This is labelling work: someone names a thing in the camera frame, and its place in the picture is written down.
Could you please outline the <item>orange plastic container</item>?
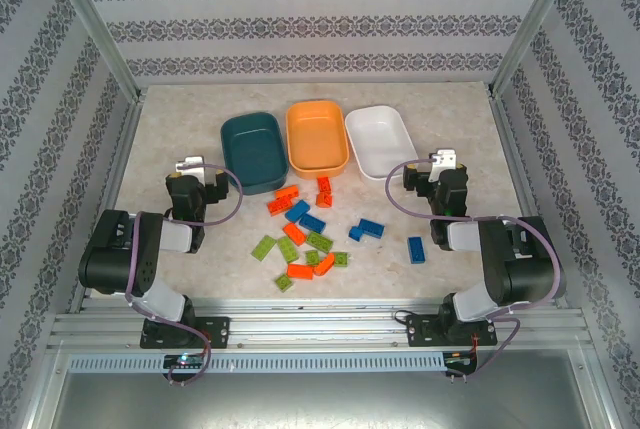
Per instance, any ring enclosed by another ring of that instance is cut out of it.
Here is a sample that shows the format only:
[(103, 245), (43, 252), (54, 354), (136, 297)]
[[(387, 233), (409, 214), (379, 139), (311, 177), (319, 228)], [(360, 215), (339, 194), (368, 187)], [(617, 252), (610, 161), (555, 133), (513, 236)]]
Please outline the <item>orange plastic container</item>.
[(344, 116), (334, 101), (293, 104), (286, 113), (286, 137), (290, 165), (301, 179), (339, 176), (349, 162)]

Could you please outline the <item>aluminium frame post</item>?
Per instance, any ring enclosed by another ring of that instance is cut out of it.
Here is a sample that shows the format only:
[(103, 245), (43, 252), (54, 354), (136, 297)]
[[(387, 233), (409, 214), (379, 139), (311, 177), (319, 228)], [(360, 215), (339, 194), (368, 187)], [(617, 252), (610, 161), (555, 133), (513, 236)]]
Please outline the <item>aluminium frame post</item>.
[(494, 99), (504, 93), (553, 2), (554, 0), (533, 0), (513, 41), (504, 54), (495, 76), (489, 84), (490, 95)]
[(93, 0), (70, 0), (70, 2), (127, 101), (137, 102), (141, 89)]

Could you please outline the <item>teal plastic container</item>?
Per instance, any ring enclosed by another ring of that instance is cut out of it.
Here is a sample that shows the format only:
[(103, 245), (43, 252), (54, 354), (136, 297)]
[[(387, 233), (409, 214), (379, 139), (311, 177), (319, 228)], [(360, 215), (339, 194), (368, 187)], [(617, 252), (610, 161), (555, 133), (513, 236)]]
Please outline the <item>teal plastic container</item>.
[(220, 130), (226, 168), (233, 172), (245, 196), (280, 189), (289, 162), (277, 119), (267, 112), (236, 116)]

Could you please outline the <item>metal sheet panel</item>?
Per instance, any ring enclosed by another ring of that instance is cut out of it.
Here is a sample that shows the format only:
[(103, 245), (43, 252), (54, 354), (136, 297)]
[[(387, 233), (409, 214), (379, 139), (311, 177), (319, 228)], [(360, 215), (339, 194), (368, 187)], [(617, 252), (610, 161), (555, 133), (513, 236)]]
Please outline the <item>metal sheet panel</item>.
[(59, 356), (32, 429), (622, 429), (584, 350), (508, 352), (467, 380), (437, 372), (92, 373)]

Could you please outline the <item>white plastic container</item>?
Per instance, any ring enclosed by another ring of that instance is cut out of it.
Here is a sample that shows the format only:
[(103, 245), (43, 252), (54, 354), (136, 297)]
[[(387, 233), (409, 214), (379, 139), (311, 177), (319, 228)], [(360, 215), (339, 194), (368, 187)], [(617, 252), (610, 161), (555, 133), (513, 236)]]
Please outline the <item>white plastic container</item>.
[(400, 113), (387, 105), (356, 109), (345, 117), (361, 179), (384, 185), (398, 164), (417, 159), (417, 152)]

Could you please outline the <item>aluminium mounting rail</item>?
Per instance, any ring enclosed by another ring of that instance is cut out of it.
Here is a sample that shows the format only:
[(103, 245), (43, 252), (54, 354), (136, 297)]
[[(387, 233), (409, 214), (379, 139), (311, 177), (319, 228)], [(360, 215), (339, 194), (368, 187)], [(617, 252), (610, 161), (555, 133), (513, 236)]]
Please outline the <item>aluminium mounting rail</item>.
[[(221, 299), (197, 298), (201, 316), (230, 320), (231, 352), (355, 352), (405, 350), (405, 311), (434, 313), (435, 299)], [(512, 350), (590, 348), (580, 309), (543, 305), (515, 312), (521, 326)], [(80, 310), (54, 317), (49, 353), (139, 351), (142, 318), (121, 298), (87, 298)]]

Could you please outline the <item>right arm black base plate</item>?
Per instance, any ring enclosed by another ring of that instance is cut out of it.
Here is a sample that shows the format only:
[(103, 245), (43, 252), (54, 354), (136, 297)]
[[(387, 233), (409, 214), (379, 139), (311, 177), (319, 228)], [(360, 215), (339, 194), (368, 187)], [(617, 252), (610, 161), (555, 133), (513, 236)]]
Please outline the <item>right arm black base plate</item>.
[(497, 345), (495, 327), (486, 320), (474, 322), (451, 320), (440, 315), (409, 315), (406, 318), (410, 347), (467, 347), (476, 342), (481, 347)]

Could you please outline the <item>aluminium side rail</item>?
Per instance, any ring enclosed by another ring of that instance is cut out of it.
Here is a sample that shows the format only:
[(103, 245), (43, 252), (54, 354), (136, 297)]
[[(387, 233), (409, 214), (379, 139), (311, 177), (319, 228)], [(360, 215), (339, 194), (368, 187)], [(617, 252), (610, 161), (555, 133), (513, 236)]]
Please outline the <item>aluminium side rail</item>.
[(528, 182), (524, 163), (520, 157), (516, 138), (508, 122), (507, 115), (501, 102), (493, 96), (488, 96), (488, 103), (493, 116), (495, 128), (499, 138), (504, 166), (509, 174), (510, 196), (507, 202), (498, 203), (500, 212), (513, 216), (542, 216), (536, 204), (533, 190)]
[(68, 233), (52, 299), (56, 313), (75, 312), (82, 304), (84, 290), (77, 273), (80, 258), (101, 213), (116, 205), (145, 96), (141, 92), (122, 111), (112, 112), (101, 139), (81, 149), (79, 169), (72, 174), (73, 184), (65, 199)]

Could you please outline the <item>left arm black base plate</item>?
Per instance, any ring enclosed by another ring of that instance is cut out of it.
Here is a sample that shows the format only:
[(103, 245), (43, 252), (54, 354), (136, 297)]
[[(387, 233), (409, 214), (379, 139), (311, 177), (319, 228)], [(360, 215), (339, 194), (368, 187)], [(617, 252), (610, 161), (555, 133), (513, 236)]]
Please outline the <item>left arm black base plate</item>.
[[(206, 336), (212, 349), (226, 349), (230, 319), (197, 317), (195, 330)], [(139, 345), (142, 349), (203, 349), (204, 341), (190, 331), (145, 319)]]

